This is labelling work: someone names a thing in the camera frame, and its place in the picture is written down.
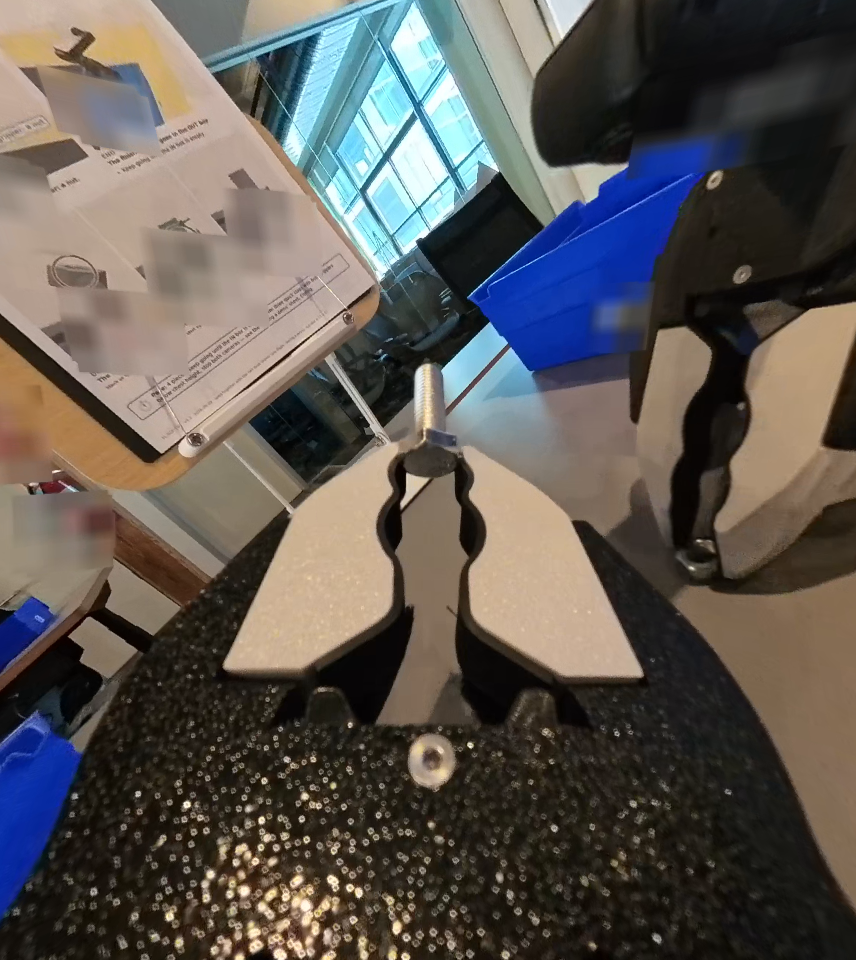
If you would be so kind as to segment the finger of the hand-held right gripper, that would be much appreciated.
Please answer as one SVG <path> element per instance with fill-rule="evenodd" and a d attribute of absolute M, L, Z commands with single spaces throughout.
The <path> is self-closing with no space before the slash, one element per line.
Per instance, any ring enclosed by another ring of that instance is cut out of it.
<path fill-rule="evenodd" d="M 724 579 L 746 578 L 856 499 L 856 450 L 824 439 L 855 339 L 856 302 L 807 311 L 751 354 L 746 436 L 714 520 Z"/>
<path fill-rule="evenodd" d="M 655 336 L 636 430 L 636 456 L 650 510 L 672 551 L 689 547 L 701 500 L 709 429 L 698 411 L 712 351 L 688 327 Z"/>

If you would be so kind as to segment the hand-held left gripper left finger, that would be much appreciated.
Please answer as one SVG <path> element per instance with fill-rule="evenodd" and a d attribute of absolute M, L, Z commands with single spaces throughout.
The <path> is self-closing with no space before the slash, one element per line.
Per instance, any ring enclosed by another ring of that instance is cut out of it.
<path fill-rule="evenodd" d="M 222 663 L 227 675 L 302 680 L 398 619 L 405 492 L 401 445 L 390 442 L 295 508 Z"/>

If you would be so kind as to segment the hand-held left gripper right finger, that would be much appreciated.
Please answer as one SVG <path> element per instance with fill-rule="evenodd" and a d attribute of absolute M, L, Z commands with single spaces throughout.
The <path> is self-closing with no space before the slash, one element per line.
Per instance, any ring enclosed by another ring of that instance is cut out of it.
<path fill-rule="evenodd" d="M 549 684 L 632 684 L 640 664 L 574 522 L 481 450 L 457 472 L 459 614 L 483 646 Z"/>

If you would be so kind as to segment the steel hex nut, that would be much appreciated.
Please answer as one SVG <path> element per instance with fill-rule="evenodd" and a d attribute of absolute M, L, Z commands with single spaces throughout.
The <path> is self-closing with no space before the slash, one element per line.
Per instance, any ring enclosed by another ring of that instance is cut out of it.
<path fill-rule="evenodd" d="M 688 580 L 707 584 L 722 578 L 722 565 L 716 541 L 711 536 L 691 538 L 678 546 L 674 557 Z"/>

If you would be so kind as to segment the steel hex bolt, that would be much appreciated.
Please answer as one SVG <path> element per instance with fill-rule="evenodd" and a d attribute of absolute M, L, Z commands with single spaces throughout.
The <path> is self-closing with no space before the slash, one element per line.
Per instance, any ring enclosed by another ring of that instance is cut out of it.
<path fill-rule="evenodd" d="M 461 445 L 448 427 L 444 377 L 436 363 L 424 363 L 415 372 L 412 402 L 412 426 L 400 441 L 407 474 L 437 479 L 453 473 L 461 458 Z"/>

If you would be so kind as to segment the wood-edged desk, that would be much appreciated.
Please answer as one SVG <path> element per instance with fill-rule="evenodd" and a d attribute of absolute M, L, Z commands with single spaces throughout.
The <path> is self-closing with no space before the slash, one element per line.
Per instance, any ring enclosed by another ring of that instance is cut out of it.
<path fill-rule="evenodd" d="M 46 630 L 3 667 L 0 671 L 0 696 L 55 642 L 74 630 L 91 611 L 104 606 L 110 595 L 108 581 L 111 571 L 112 567 L 110 565 L 99 570 L 91 582 L 85 584 L 85 590 L 76 590 L 62 606 L 62 609 L 58 611 L 57 617 L 47 626 Z"/>

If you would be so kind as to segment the black office chair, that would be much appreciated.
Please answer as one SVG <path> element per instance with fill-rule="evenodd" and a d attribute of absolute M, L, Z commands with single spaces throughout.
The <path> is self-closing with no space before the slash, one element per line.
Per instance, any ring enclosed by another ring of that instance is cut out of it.
<path fill-rule="evenodd" d="M 543 223 L 497 173 L 459 209 L 416 241 L 461 302 L 541 232 Z"/>

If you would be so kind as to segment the paned window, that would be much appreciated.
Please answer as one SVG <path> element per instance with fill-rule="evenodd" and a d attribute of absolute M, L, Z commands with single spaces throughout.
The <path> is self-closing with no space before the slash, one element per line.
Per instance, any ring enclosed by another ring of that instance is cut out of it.
<path fill-rule="evenodd" d="M 334 76 L 295 123 L 309 183 L 383 272 L 498 171 L 439 39 L 422 2 L 326 30 L 310 78 Z"/>

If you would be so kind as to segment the wooden support post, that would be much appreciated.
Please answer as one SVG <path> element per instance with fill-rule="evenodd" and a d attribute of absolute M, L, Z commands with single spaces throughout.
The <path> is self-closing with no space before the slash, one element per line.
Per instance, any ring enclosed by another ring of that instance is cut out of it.
<path fill-rule="evenodd" d="M 121 507 L 114 507 L 114 559 L 179 608 L 203 592 L 212 577 Z"/>

